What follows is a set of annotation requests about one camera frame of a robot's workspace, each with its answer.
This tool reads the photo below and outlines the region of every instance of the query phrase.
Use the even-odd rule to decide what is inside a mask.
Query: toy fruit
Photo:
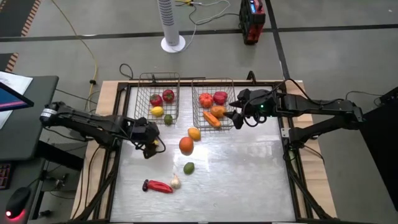
[[[184,166],[184,173],[187,175],[190,175],[193,173],[193,171],[195,170],[195,165],[193,162],[188,162],[185,166]]]
[[[213,116],[211,113],[204,111],[203,116],[205,117],[207,122],[209,122],[209,124],[212,125],[213,127],[218,128],[221,126],[220,121],[215,116]]]
[[[161,106],[155,106],[151,109],[150,113],[156,117],[163,115],[163,108]]]
[[[184,137],[180,140],[181,153],[189,156],[193,151],[193,140],[190,137]]]
[[[217,105],[223,105],[227,99],[228,94],[224,91],[217,91],[214,93],[213,100]]]
[[[170,114],[164,116],[164,124],[171,125],[173,123],[173,117]]]
[[[210,109],[210,113],[216,118],[222,118],[225,112],[226,108],[224,106],[212,106]]]
[[[192,138],[194,141],[200,140],[200,131],[197,128],[188,129],[188,136]]]
[[[213,105],[213,97],[211,97],[211,95],[208,93],[202,93],[199,96],[199,102],[202,107],[209,108]]]
[[[174,100],[174,92],[173,90],[165,90],[162,94],[163,100],[166,102],[171,102]]]
[[[152,106],[162,106],[163,104],[162,97],[160,97],[158,94],[153,94],[152,96],[150,96],[149,102]]]

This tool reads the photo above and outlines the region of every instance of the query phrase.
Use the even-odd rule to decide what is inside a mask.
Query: computer mouse
[[[6,206],[6,216],[8,218],[18,217],[25,208],[25,204],[30,196],[30,188],[21,187],[18,188],[11,198],[8,200]]]

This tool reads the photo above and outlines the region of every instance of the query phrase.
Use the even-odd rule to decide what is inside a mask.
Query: gray floor
[[[57,1],[79,34],[159,32],[156,0]],[[228,12],[237,12],[240,1],[231,1]],[[279,27],[352,26],[398,23],[398,2],[389,0],[273,0]],[[222,6],[198,10],[196,19],[215,14]],[[180,30],[192,30],[188,20],[192,9],[178,8]],[[270,27],[267,18],[266,27]],[[238,18],[226,16],[200,29],[236,28]],[[52,5],[42,1],[29,36],[72,35],[68,24]],[[385,93],[397,86],[398,31],[351,30],[281,33],[280,38],[290,76],[303,80],[313,98],[341,98],[350,90]],[[160,49],[160,37],[88,40],[98,64],[99,90],[103,80],[121,80],[118,68],[129,63],[134,76],[142,72],[174,71],[183,77],[245,78],[253,70],[257,78],[281,79],[282,71],[271,33],[261,35],[255,46],[245,46],[239,34],[198,35],[183,53],[170,55]],[[88,80],[94,65],[77,40],[0,43],[0,53],[18,52],[15,72],[21,75],[58,75],[58,88],[80,96],[88,95]],[[364,111],[371,110],[373,97],[350,95]],[[76,108],[85,102],[56,93]],[[315,121],[324,118],[315,116]],[[44,133],[50,142],[70,140]],[[397,223],[398,213],[388,196],[374,161],[357,131],[335,131],[319,139],[326,160],[333,199],[343,220]],[[55,210],[52,219],[34,223],[64,221],[72,202],[46,195],[42,210]]]

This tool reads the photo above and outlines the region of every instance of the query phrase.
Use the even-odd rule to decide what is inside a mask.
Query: wire basket
[[[163,115],[156,117],[150,112],[153,106],[150,103],[152,95],[162,97],[163,91],[172,90],[174,100],[172,102],[163,101]],[[138,81],[136,118],[147,118],[148,121],[156,124],[165,124],[164,117],[169,114],[172,116],[172,124],[175,124],[178,118],[178,108],[180,102],[180,75],[174,72],[162,73],[142,73]]]
[[[217,91],[224,91],[227,93],[227,99],[224,107],[227,111],[233,111],[233,107],[229,103],[235,101],[235,89],[233,80],[230,78],[196,78],[192,80],[192,107],[193,107],[193,125],[200,129],[200,131],[226,131],[230,130],[234,124],[227,118],[218,119],[221,127],[215,128],[210,125],[203,117],[203,112],[210,112],[210,108],[204,108],[199,102],[199,96],[202,93],[209,93],[214,95]]]

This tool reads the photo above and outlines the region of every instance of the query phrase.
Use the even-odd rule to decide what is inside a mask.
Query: green lime
[[[193,164],[193,162],[189,162],[184,166],[184,173],[185,174],[192,174],[193,171],[195,170],[195,165]]]
[[[164,123],[170,125],[173,123],[173,117],[170,114],[164,116]]]

